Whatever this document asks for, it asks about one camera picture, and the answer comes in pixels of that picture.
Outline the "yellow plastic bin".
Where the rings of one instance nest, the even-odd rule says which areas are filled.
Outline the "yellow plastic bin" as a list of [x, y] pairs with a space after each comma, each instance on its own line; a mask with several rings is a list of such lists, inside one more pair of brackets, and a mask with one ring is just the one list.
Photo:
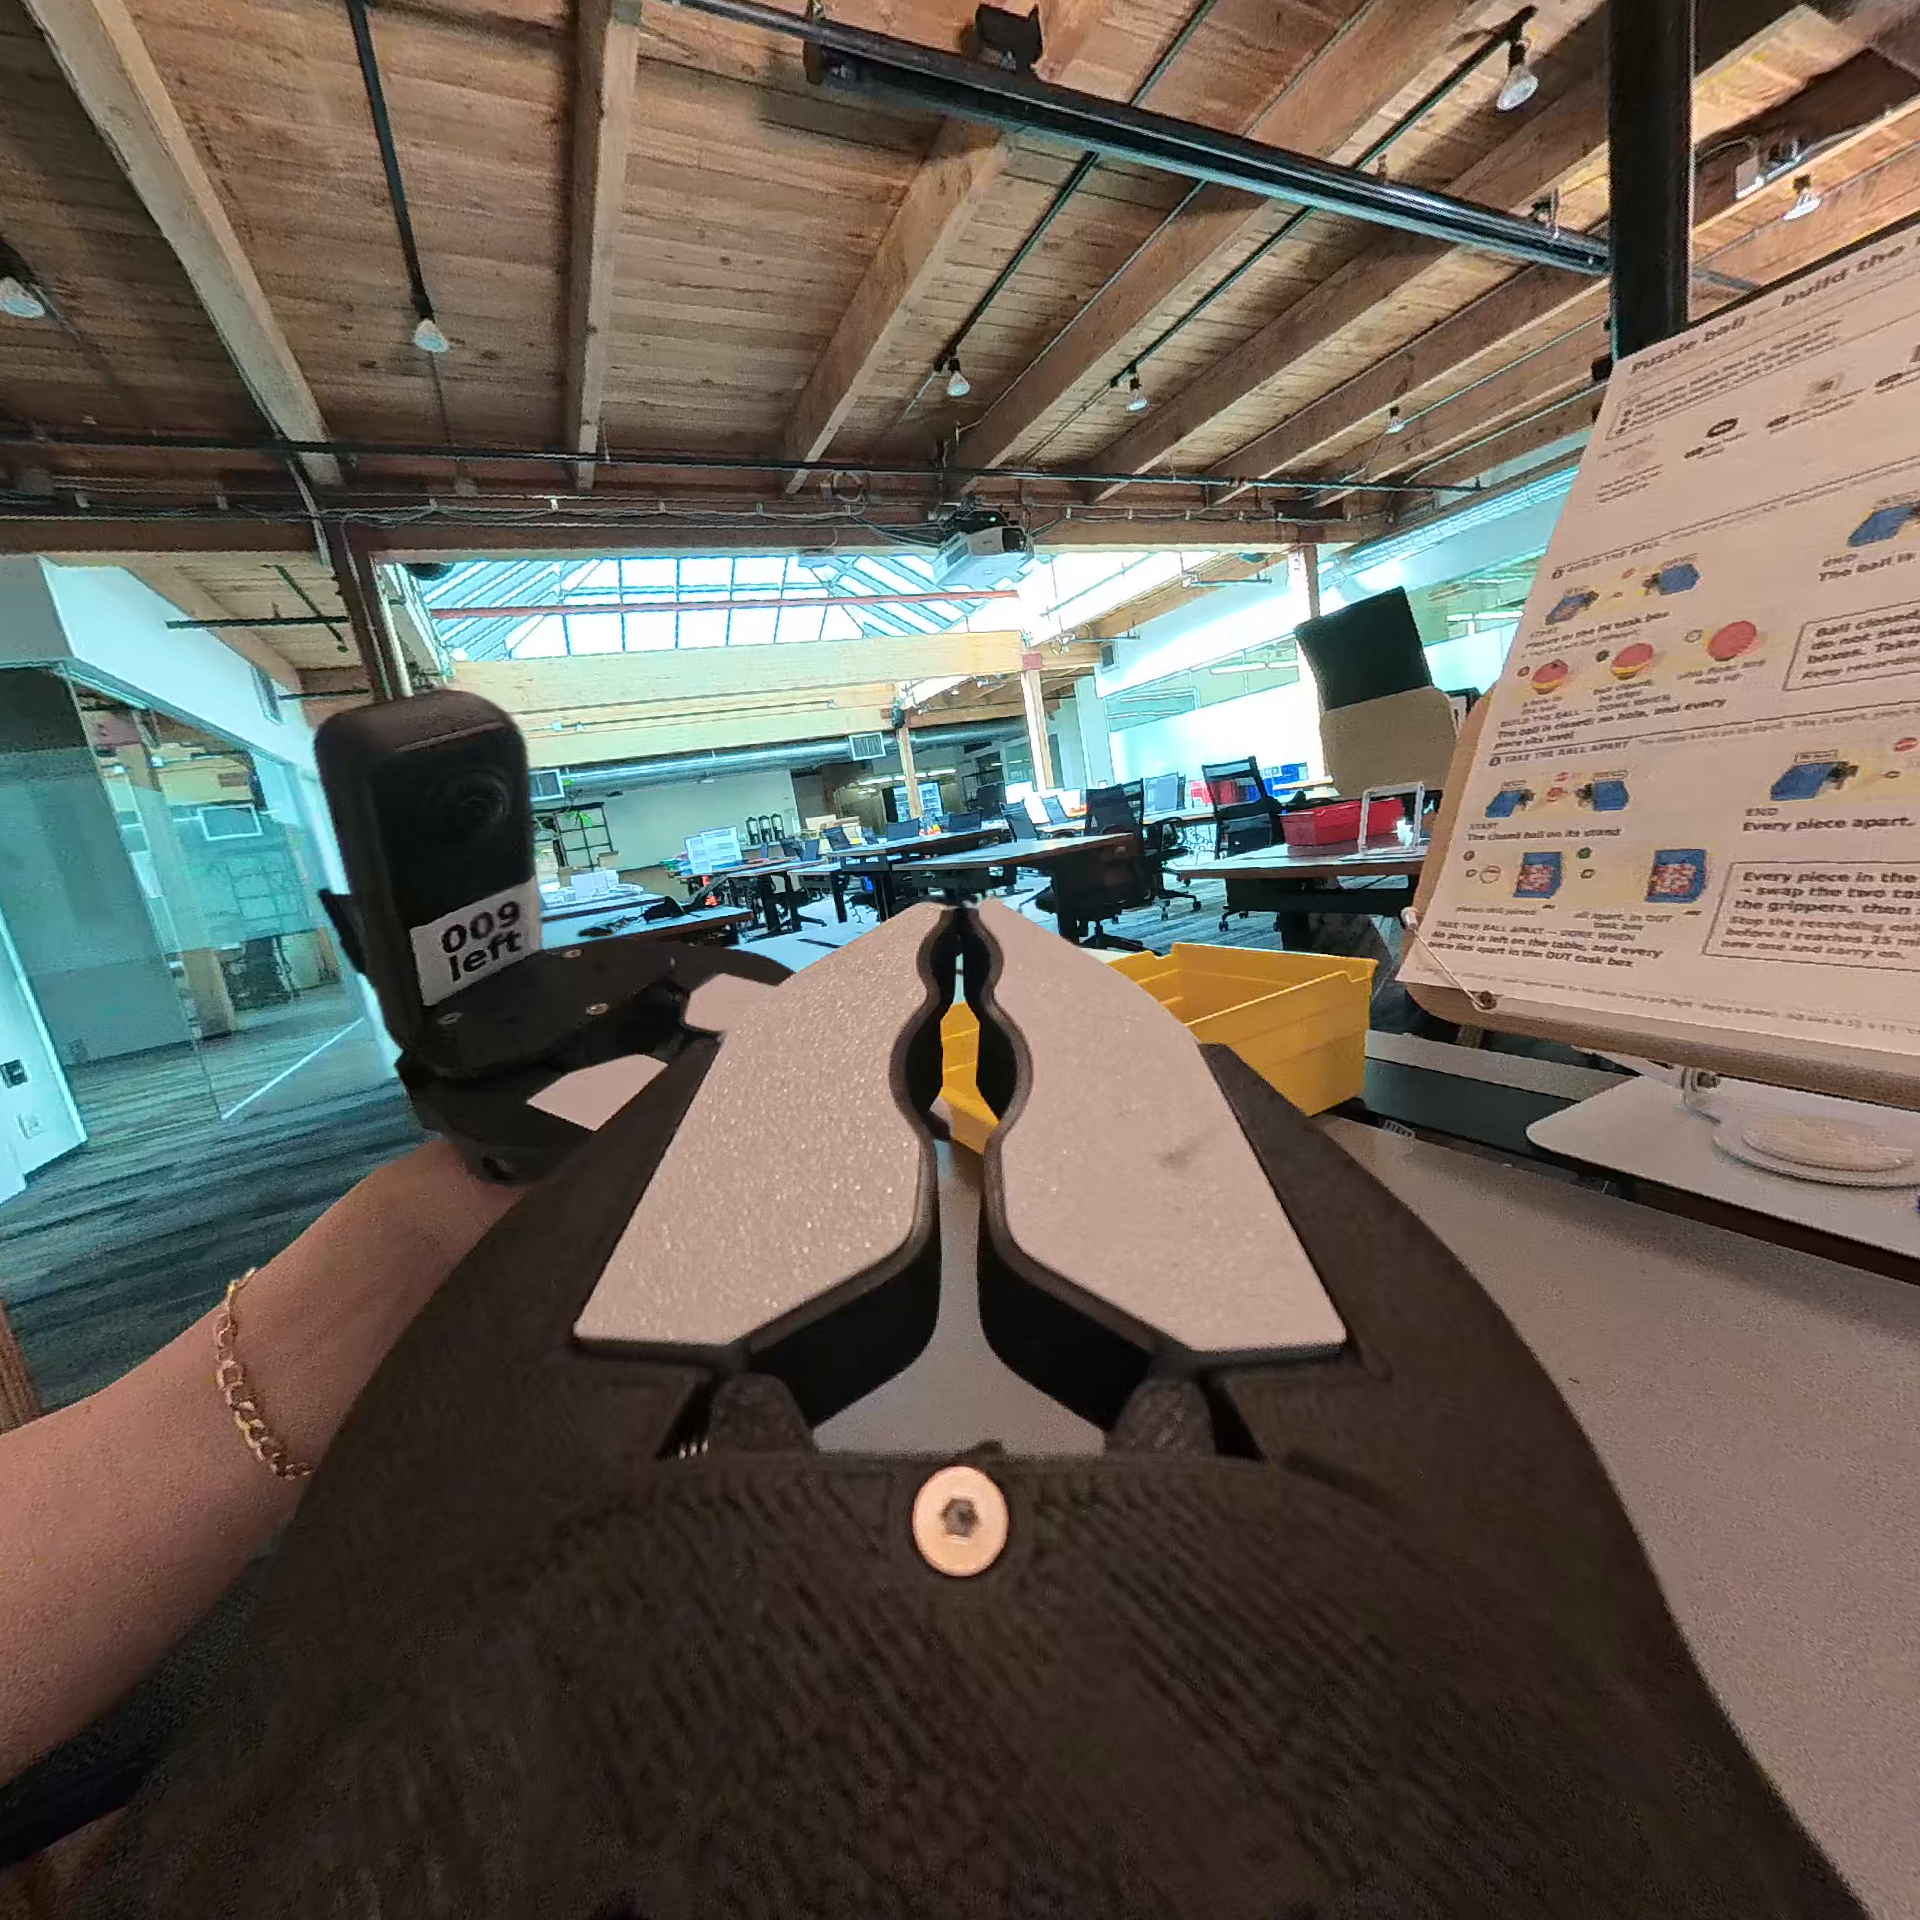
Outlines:
[[1215, 1131], [1207, 1119], [1215, 1083], [1207, 1050], [1229, 1051], [1305, 1116], [1326, 1113], [1361, 1089], [1365, 1034], [1376, 964], [1319, 952], [1175, 944], [1166, 953], [1068, 953], [1031, 931], [1007, 940], [1004, 979], [1009, 1050], [1031, 1081], [991, 1111], [981, 1024], [958, 993], [941, 1021], [943, 1081], [932, 1113], [959, 1146], [985, 1151], [997, 1127], [1007, 1151], [1027, 1133], [1088, 1127], [1094, 1146], [1128, 1162]]

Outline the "black vertical pole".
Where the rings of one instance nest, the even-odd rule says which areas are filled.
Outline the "black vertical pole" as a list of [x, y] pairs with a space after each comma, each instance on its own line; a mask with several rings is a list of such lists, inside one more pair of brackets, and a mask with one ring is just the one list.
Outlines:
[[1611, 357], [1688, 328], [1693, 229], [1693, 3], [1605, 8]]

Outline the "black panel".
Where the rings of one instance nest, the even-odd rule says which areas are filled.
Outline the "black panel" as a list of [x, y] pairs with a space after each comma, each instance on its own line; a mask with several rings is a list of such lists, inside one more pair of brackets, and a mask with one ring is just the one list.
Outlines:
[[1433, 672], [1405, 591], [1389, 587], [1300, 621], [1293, 640], [1321, 714], [1431, 688]]

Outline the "printed instruction sheet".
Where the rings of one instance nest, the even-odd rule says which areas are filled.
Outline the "printed instruction sheet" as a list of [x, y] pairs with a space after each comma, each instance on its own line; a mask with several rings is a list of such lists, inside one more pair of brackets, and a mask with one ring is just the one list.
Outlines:
[[1403, 977], [1487, 1024], [1916, 1104], [1916, 280], [1614, 373]]

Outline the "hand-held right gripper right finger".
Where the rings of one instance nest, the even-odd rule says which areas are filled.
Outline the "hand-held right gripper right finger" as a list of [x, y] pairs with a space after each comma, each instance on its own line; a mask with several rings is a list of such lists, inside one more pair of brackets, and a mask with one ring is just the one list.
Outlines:
[[1193, 1034], [1127, 975], [976, 912], [977, 1313], [1029, 1383], [1199, 1379], [1348, 1339]]

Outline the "black office chair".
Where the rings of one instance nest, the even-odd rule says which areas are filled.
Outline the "black office chair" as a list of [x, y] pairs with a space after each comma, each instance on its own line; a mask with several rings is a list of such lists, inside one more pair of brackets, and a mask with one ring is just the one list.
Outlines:
[[1145, 953], [1111, 923], [1161, 896], [1163, 859], [1135, 832], [1104, 832], [1029, 848], [1016, 867], [1044, 877], [1059, 933], [1071, 946]]
[[1205, 761], [1203, 787], [1212, 804], [1213, 859], [1284, 845], [1281, 804], [1256, 756]]

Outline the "person's left hand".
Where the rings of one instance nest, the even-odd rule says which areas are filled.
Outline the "person's left hand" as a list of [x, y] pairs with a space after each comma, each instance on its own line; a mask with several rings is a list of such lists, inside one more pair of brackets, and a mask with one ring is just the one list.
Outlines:
[[233, 1354], [270, 1433], [315, 1468], [393, 1343], [519, 1202], [433, 1141], [371, 1172], [233, 1305]]

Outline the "white round disc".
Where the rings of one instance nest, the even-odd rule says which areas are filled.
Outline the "white round disc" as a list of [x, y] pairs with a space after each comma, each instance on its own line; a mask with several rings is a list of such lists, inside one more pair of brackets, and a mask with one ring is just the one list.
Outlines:
[[1741, 1165], [1798, 1184], [1909, 1189], [1918, 1154], [1879, 1124], [1766, 1107], [1715, 1107], [1712, 1143]]

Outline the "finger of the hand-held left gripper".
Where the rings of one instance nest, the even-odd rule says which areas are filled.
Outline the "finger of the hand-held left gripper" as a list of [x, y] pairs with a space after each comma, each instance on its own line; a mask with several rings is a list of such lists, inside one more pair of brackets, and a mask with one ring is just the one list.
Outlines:
[[664, 1071], [664, 1061], [644, 1051], [576, 1067], [534, 1092], [534, 1111], [595, 1133]]

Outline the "red plastic bin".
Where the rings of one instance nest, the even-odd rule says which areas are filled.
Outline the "red plastic bin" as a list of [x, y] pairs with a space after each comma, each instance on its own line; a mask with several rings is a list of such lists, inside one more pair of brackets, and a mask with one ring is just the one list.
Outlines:
[[1281, 843], [1292, 852], [1387, 848], [1405, 839], [1405, 796], [1360, 801], [1297, 797], [1281, 809]]

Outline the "person's left forearm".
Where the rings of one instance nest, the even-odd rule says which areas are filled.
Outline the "person's left forearm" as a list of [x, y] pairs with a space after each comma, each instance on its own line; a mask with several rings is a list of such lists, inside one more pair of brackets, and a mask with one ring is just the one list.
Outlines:
[[3, 1779], [144, 1680], [309, 1477], [237, 1359], [237, 1285], [108, 1391], [3, 1444]]

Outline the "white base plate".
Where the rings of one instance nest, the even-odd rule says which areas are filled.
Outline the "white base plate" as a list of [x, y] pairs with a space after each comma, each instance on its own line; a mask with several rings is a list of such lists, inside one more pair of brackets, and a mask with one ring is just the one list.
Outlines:
[[[1869, 1139], [1886, 1165], [1775, 1160], [1753, 1131]], [[1918, 1258], [1918, 1116], [1835, 1096], [1637, 1074], [1526, 1129], [1559, 1160], [1902, 1260]]]

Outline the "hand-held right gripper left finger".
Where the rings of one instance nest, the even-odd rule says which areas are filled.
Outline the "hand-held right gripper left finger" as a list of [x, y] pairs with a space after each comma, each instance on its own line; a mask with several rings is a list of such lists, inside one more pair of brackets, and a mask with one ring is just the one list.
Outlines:
[[951, 912], [915, 905], [768, 988], [702, 988], [716, 1055], [574, 1321], [598, 1354], [745, 1360], [935, 1249], [928, 1107]]

